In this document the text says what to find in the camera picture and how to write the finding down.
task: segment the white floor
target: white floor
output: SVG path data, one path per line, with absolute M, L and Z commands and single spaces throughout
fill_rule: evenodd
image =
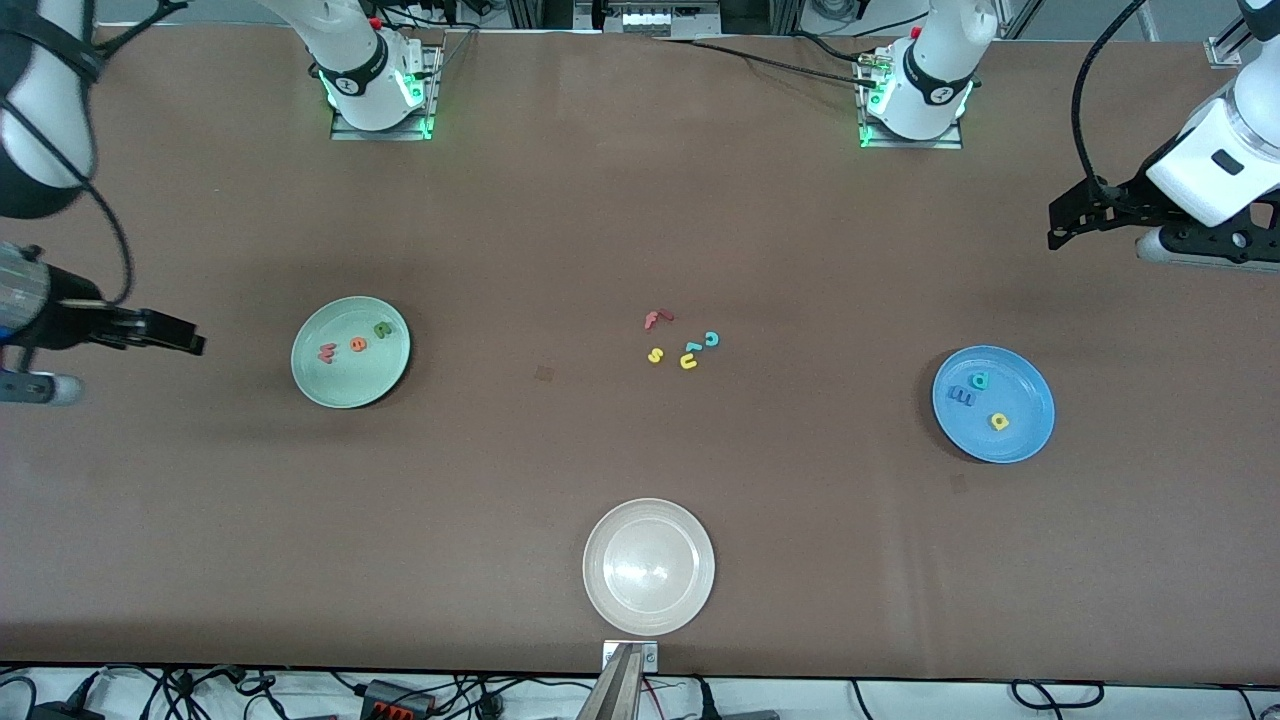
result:
M 38 702 L 65 701 L 92 669 L 42 667 L 19 671 L 36 682 Z M 361 719 L 361 700 L 338 684 L 326 673 L 280 671 L 273 693 L 292 720 L 316 716 L 337 716 L 340 720 Z M 351 683 L 383 679 L 406 688 L 431 687 L 451 682 L 448 675 L 421 674 L 360 674 L 343 673 Z M 12 675 L 3 675 L 6 679 Z M 687 715 L 699 716 L 701 696 L 696 682 L 657 676 L 655 685 L 671 684 L 657 691 L 666 720 Z M 791 680 L 791 679 L 710 679 L 716 703 L 722 715 L 774 710 L 781 720 L 863 720 L 858 710 L 852 685 L 845 680 Z M 934 683 L 861 680 L 859 683 L 874 720 L 1053 720 L 1052 712 L 1036 712 L 1014 702 L 1005 683 Z M 90 693 L 87 708 L 100 712 L 108 720 L 134 720 L 140 717 L 154 682 L 132 670 L 113 670 L 97 680 Z M 1060 702 L 1076 702 L 1093 696 L 1094 691 L 1078 687 L 1048 685 Z M 444 701 L 449 691 L 438 697 Z M 588 691 L 577 687 L 544 687 L 524 683 L 503 693 L 506 720 L 547 720 L 576 717 Z M 1280 703 L 1280 692 L 1249 691 L 1256 714 L 1274 703 Z M 1036 698 L 1036 691 L 1023 688 L 1023 696 Z M 212 720 L 233 720 L 243 715 L 246 700 L 224 680 L 201 685 L 196 698 L 209 711 Z M 659 720 L 653 702 L 641 698 L 637 720 Z M 0 688 L 0 717 L 22 720 L 28 694 L 19 683 Z M 463 707 L 460 702 L 456 708 Z M 152 717 L 163 719 L 165 703 L 152 703 Z M 1107 687 L 1106 697 L 1089 710 L 1066 710 L 1065 720 L 1249 720 L 1240 694 L 1219 688 L 1140 688 Z M 255 702 L 250 720 L 278 720 L 271 707 Z

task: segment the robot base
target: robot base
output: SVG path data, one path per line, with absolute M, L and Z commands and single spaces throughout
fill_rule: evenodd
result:
M 406 76 L 402 81 L 406 100 L 416 102 L 421 99 L 421 105 L 394 126 L 367 132 L 352 127 L 337 110 L 333 113 L 333 123 L 329 127 L 329 140 L 372 140 L 408 142 L 431 140 L 435 133 L 435 108 L 440 99 L 440 69 L 444 63 L 444 53 L 439 46 L 422 46 L 417 40 L 410 41 L 413 50 L 421 50 L 421 65 L 412 67 L 413 74 Z
M 960 118 L 941 136 L 932 140 L 910 140 L 888 129 L 879 118 L 868 111 L 873 104 L 887 101 L 892 92 L 892 60 L 890 47 L 877 47 L 874 60 L 867 65 L 854 63 L 854 77 L 876 82 L 874 88 L 855 87 L 854 102 L 858 106 L 858 143 L 861 147 L 919 147 L 924 150 L 960 150 L 964 147 L 960 135 Z

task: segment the metal mounting plate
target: metal mounting plate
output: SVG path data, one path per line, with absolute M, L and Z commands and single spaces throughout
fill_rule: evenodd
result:
M 878 47 L 877 58 L 888 56 L 888 47 Z M 870 79 L 877 83 L 876 88 L 856 86 L 854 88 L 854 104 L 858 106 L 858 145 L 860 147 L 915 147 L 920 150 L 961 150 L 964 147 L 960 135 L 960 118 L 956 118 L 945 133 L 933 140 L 909 140 L 888 129 L 876 115 L 867 111 L 872 97 L 888 91 L 887 83 L 892 78 L 892 70 L 886 67 L 867 68 L 859 63 L 852 63 L 854 77 Z
M 609 659 L 613 657 L 618 646 L 623 643 L 644 646 L 644 671 L 649 674 L 658 671 L 658 643 L 655 641 L 604 641 L 604 650 L 600 653 L 600 667 L 609 664 Z
M 443 69 L 444 53 L 435 45 L 422 46 L 422 79 L 406 82 L 408 92 L 421 92 L 422 105 L 404 117 L 394 126 L 378 132 L 357 129 L 333 113 L 333 122 L 329 126 L 329 140 L 371 140 L 381 142 L 411 142 L 431 140 L 435 133 L 435 108 L 440 99 L 440 70 Z

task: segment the black strap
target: black strap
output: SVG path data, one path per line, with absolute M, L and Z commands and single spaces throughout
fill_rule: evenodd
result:
M 914 42 L 906 47 L 902 65 L 906 69 L 906 79 L 919 88 L 927 105 L 946 105 L 952 97 L 960 95 L 969 85 L 969 79 L 973 78 L 973 73 L 969 73 L 960 79 L 946 82 L 922 70 L 920 65 L 915 63 Z
M 342 95 L 351 97 L 364 95 L 369 83 L 378 76 L 383 74 L 383 70 L 387 68 L 387 59 L 390 55 L 390 51 L 387 49 L 387 40 L 378 33 L 374 33 L 374 37 L 378 38 L 378 49 L 374 50 L 374 56 L 358 68 L 339 73 L 337 70 L 330 70 L 319 63 L 316 64 L 316 67 L 320 68 L 320 73 L 324 74 L 324 78 L 329 81 L 329 85 L 332 85 L 334 90 Z
M 0 32 L 26 37 L 67 63 L 88 82 L 97 82 L 105 64 L 93 46 L 38 13 L 0 0 Z

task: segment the light green plate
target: light green plate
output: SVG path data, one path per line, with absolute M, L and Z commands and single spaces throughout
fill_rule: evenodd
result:
M 379 338 L 374 328 L 392 332 Z M 351 341 L 365 338 L 356 352 Z M 333 343 L 333 363 L 320 348 Z M 408 366 L 408 325 L 394 307 L 376 297 L 343 297 L 315 311 L 293 340 L 293 382 L 302 395 L 325 407 L 360 407 L 387 395 Z

